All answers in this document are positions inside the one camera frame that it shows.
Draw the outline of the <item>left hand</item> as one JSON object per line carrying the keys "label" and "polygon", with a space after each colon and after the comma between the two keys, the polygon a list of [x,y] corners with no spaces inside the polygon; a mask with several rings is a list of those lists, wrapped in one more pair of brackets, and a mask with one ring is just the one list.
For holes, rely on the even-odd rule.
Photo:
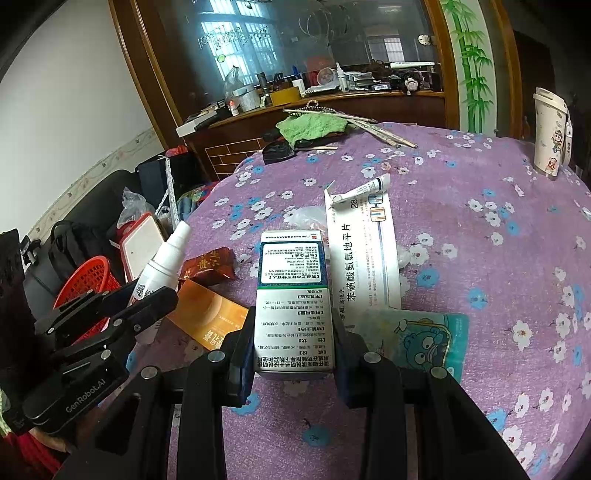
{"label": "left hand", "polygon": [[45,447],[71,454],[86,442],[103,414],[104,411],[100,407],[93,408],[84,417],[76,420],[72,429],[67,430],[64,437],[49,435],[38,428],[32,428],[29,433]]}

